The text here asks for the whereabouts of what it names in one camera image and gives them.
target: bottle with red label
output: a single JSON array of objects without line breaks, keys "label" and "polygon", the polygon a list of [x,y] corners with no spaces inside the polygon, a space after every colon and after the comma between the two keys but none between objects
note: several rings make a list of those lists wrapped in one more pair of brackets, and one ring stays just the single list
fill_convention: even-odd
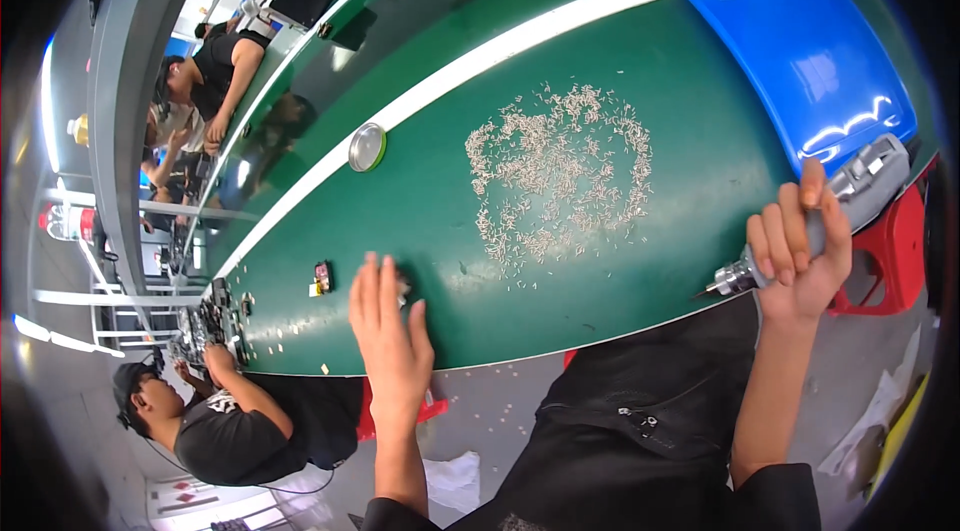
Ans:
[{"label": "bottle with red label", "polygon": [[60,241],[82,239],[92,243],[93,219],[96,214],[95,208],[48,203],[40,212],[38,223],[40,228],[54,239]]}]

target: blue plastic tray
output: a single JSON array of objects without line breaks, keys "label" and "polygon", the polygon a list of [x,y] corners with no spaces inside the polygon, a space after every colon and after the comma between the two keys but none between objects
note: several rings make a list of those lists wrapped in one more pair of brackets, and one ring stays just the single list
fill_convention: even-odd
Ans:
[{"label": "blue plastic tray", "polygon": [[773,119],[797,176],[827,174],[883,133],[917,130],[904,84],[851,0],[689,0],[713,27]]}]

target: yellow object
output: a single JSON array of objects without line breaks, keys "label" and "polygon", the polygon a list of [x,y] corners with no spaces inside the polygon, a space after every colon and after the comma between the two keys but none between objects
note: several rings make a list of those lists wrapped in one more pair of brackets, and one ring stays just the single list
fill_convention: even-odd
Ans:
[{"label": "yellow object", "polygon": [[73,136],[73,140],[79,145],[89,146],[87,115],[81,114],[66,124],[66,132]]},{"label": "yellow object", "polygon": [[929,378],[929,375],[923,378],[923,382],[919,384],[917,392],[910,398],[910,403],[903,409],[903,414],[901,414],[896,420],[896,423],[890,427],[890,432],[887,433],[887,439],[883,443],[880,463],[876,466],[876,475],[874,476],[873,485],[870,487],[870,492],[867,495],[867,501],[870,501],[870,498],[874,495],[874,491],[880,487],[883,478],[887,477],[890,466],[893,465],[894,459],[897,458],[901,446],[904,445],[906,433],[910,430],[910,426],[913,425],[913,420],[917,416],[917,409],[920,408],[920,402],[924,398],[924,391],[927,390],[927,380]]}]

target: factory floor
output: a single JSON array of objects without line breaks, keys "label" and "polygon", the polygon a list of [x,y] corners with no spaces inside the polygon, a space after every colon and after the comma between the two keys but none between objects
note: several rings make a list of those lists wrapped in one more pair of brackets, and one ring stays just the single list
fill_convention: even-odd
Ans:
[{"label": "factory floor", "polygon": [[[847,287],[867,283],[860,264]],[[855,296],[857,290],[850,292]],[[914,378],[930,368],[936,321],[921,293],[914,307],[888,317],[822,317],[807,372],[793,445],[792,462],[814,469],[824,531],[846,529],[863,508],[844,474],[828,476],[817,466],[864,413],[884,370],[904,359],[907,343],[921,329]],[[446,414],[419,429],[424,458],[450,460],[464,452],[480,455],[480,502],[490,500],[520,455],[533,429],[534,411],[550,383],[563,370],[563,355],[551,354],[505,365],[438,372],[434,391],[449,400]],[[317,496],[295,498],[292,521],[299,529],[354,531],[353,515],[363,517],[374,494],[376,442],[360,444],[329,487]],[[322,473],[320,480],[326,479]],[[296,489],[316,487],[309,480]],[[430,518],[443,528],[462,516],[430,502]]]}]

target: red stool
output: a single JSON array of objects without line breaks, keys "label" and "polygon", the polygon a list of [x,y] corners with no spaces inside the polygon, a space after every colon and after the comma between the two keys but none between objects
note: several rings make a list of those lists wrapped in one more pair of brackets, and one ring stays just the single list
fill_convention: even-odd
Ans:
[{"label": "red stool", "polygon": [[[924,288],[924,200],[916,185],[910,185],[876,221],[866,230],[853,236],[853,249],[870,253],[872,273],[876,275],[870,291],[860,303],[854,304],[841,287],[833,299],[831,315],[867,314],[880,316],[897,314],[913,307]],[[882,301],[870,302],[874,292],[884,284]]]},{"label": "red stool", "polygon": [[[360,422],[357,424],[357,441],[366,442],[367,440],[377,439],[377,428],[374,426],[374,417],[370,414],[370,403],[374,401],[374,391],[370,387],[370,380],[363,377],[363,401],[360,404]],[[423,423],[438,415],[447,412],[448,403],[446,399],[434,399],[433,393],[426,390],[426,396],[420,404],[419,412],[416,414],[416,422]]]}]

